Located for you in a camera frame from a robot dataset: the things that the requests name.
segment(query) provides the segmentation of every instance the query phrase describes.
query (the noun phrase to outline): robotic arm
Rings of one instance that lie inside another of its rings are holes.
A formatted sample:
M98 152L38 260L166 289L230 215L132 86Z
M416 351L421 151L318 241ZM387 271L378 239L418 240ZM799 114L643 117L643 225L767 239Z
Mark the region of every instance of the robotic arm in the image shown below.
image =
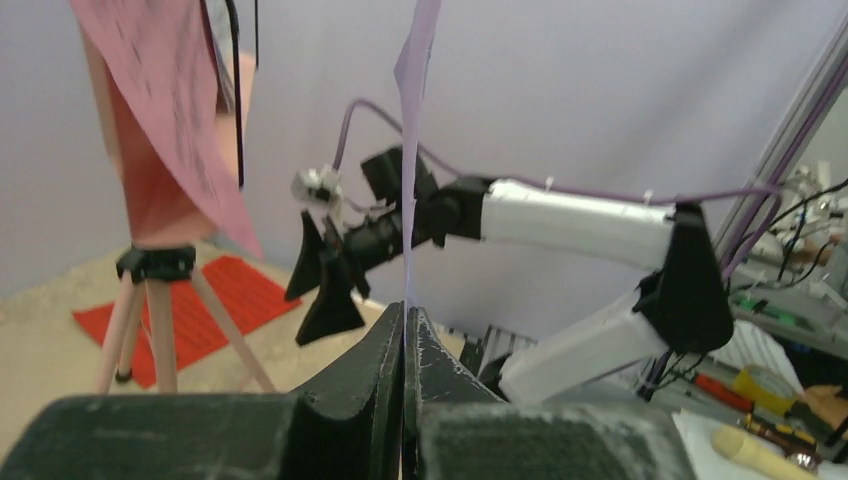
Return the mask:
M365 273L402 253L400 148L362 163L378 201L394 205L342 231L324 219L319 233L307 211L304 238L286 296L320 287L298 332L300 345L364 325L350 298L368 298ZM293 191L305 201L338 204L333 176L301 174ZM703 213L698 205L656 207L540 190L515 180L461 177L439 187L418 159L413 248L446 237L563 249L651 270L637 291L571 325L535 348L490 365L487 385L516 403L539 403L557 393L668 350L706 354L733 334Z

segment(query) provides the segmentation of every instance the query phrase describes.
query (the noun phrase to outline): wooden handle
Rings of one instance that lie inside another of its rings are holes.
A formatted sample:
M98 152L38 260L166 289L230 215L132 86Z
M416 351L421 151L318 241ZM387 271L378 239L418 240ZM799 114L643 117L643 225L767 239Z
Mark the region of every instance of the wooden handle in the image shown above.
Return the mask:
M816 477L760 444L743 430L723 425L713 434L713 448L723 457L774 480L815 480Z

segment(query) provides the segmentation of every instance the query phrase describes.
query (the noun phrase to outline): white backdrop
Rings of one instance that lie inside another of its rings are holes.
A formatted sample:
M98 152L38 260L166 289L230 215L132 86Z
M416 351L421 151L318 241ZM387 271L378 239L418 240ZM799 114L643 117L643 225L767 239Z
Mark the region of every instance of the white backdrop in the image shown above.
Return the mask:
M294 264L288 185L331 161L346 104L365 96L399 114L391 70L413 3L263 4L246 195L269 258ZM466 171L636 194L740 187L846 12L826 0L445 2L421 139ZM357 200L369 198L359 161L399 142L354 116L343 172ZM710 207L712 227L726 210ZM449 240L416 255L421 305L476 333L553 333L643 275L521 246ZM402 268L370 275L376 299L402 298Z
M798 160L800 164L815 165L830 162L833 183L848 178L848 94L843 92L822 121L816 134Z
M237 3L249 44L253 2ZM392 68L414 1L261 3L245 195L268 259L291 267L294 172L332 161L354 97L399 116ZM467 171L635 194L739 187L846 14L843 0L444 2L421 139ZM67 2L0 2L0 292L126 239L83 62ZM369 113L354 117L343 171L360 203L358 163L399 142ZM725 210L709 209L714 228ZM643 274L456 240L422 247L416 266L435 320L534 337ZM370 275L377 300L402 298L401 271L398 260Z

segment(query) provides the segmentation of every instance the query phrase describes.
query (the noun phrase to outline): red tool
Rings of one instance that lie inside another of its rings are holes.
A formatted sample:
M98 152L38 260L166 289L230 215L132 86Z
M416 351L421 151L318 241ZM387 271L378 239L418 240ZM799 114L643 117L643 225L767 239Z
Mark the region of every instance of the red tool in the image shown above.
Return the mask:
M711 397L728 407L738 410L743 413L751 413L754 411L754 402L739 395L731 390L718 380L704 375L703 373L694 373L689 379L692 384L708 393Z

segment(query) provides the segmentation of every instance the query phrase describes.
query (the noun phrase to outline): purple paper strip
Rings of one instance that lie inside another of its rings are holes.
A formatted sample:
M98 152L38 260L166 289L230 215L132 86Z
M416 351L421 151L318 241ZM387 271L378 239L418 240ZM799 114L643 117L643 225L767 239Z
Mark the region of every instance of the purple paper strip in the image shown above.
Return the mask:
M415 159L418 152L418 125L430 48L436 35L441 0L418 0L409 36L395 64L395 81L400 90L403 123L403 171L401 173L401 214L403 221L403 263L405 267L404 321L415 305L412 280L412 226L415 223Z

